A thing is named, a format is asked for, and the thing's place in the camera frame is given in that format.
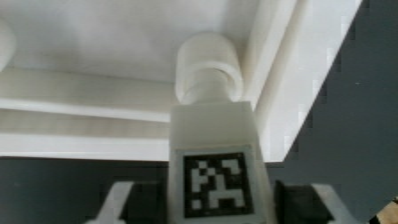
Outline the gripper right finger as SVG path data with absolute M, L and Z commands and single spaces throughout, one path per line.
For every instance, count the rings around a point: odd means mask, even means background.
M 328 209 L 332 220 L 326 224 L 364 224 L 353 217 L 348 207 L 339 198 L 337 192 L 330 185 L 312 184 L 316 194 Z

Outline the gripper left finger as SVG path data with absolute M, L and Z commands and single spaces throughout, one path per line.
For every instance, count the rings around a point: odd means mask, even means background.
M 133 185 L 131 181 L 120 181 L 111 184 L 95 218 L 85 224 L 125 224 L 120 214 Z

